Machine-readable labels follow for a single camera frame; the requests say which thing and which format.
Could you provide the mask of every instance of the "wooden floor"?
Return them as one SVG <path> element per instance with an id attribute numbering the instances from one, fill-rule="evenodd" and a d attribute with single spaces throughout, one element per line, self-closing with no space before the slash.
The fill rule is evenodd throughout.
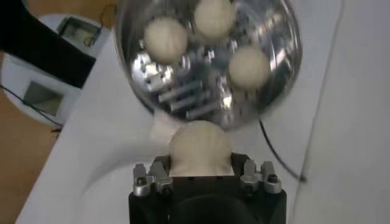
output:
<path id="1" fill-rule="evenodd" d="M 36 17 L 48 13 L 73 13 L 99 22 L 99 15 L 115 0 L 30 0 Z M 104 24 L 114 22 L 113 11 Z M 52 128 L 19 111 L 0 91 L 0 224 L 14 223 L 53 144 Z"/>

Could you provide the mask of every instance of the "metal bracket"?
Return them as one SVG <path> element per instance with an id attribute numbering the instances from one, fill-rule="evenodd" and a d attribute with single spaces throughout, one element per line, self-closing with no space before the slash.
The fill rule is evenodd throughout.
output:
<path id="1" fill-rule="evenodd" d="M 161 162 L 152 164 L 151 174 L 155 177 L 156 191 L 158 193 L 169 195 L 173 191 L 173 178 L 168 176 Z"/>
<path id="2" fill-rule="evenodd" d="M 255 173 L 256 164 L 252 159 L 248 159 L 244 164 L 244 175 L 240 176 L 241 188 L 248 194 L 252 194 L 258 189 L 259 178 Z"/>
<path id="3" fill-rule="evenodd" d="M 270 161 L 265 161 L 261 165 L 263 174 L 264 189 L 270 194 L 279 194 L 282 191 L 282 182 L 275 173 L 274 165 Z"/>
<path id="4" fill-rule="evenodd" d="M 133 176 L 133 194 L 137 197 L 149 195 L 151 193 L 151 185 L 154 182 L 154 178 L 146 175 L 146 169 L 143 164 L 135 165 Z"/>

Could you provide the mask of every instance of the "metal bowl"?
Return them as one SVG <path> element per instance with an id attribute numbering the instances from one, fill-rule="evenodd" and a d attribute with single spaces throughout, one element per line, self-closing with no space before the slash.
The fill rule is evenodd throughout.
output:
<path id="1" fill-rule="evenodd" d="M 205 44 L 193 13 L 197 0 L 123 1 L 116 25 L 119 60 L 137 97 L 150 110 L 163 110 L 184 121 L 203 119 L 232 128 L 259 115 L 292 88 L 302 59 L 297 20 L 284 0 L 236 0 L 235 27 L 223 41 Z M 155 18 L 170 16 L 186 27 L 186 54 L 159 65 L 143 47 L 143 32 Z M 229 58 L 251 44 L 270 58 L 271 76 L 256 91 L 236 88 L 227 75 Z"/>

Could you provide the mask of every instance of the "screw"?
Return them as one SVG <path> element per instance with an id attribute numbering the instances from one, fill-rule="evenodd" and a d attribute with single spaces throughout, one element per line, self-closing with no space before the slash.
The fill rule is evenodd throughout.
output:
<path id="1" fill-rule="evenodd" d="M 145 185 L 146 184 L 146 178 L 145 177 L 138 177 L 136 179 L 136 185 Z"/>
<path id="2" fill-rule="evenodd" d="M 278 176 L 276 174 L 270 174 L 268 175 L 267 181 L 275 184 L 278 182 Z"/>
<path id="3" fill-rule="evenodd" d="M 170 188 L 164 188 L 161 192 L 162 195 L 164 195 L 165 197 L 169 196 L 171 194 L 171 189 Z"/>

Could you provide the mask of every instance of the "ball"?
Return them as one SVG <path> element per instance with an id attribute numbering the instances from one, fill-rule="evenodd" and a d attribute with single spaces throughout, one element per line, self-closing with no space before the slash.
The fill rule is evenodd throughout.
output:
<path id="1" fill-rule="evenodd" d="M 250 91 L 262 87 L 270 73 L 267 55 L 252 46 L 239 48 L 229 61 L 231 81 L 244 90 Z"/>
<path id="2" fill-rule="evenodd" d="M 187 49 L 186 29 L 168 17 L 150 22 L 144 31 L 144 45 L 151 59 L 161 64 L 171 64 L 180 59 Z"/>
<path id="3" fill-rule="evenodd" d="M 232 146 L 225 132 L 206 121 L 190 122 L 169 143 L 172 177 L 221 176 L 231 171 Z"/>
<path id="4" fill-rule="evenodd" d="M 229 34 L 236 20 L 236 10 L 229 0 L 201 0 L 194 19 L 197 31 L 207 40 L 216 41 Z"/>

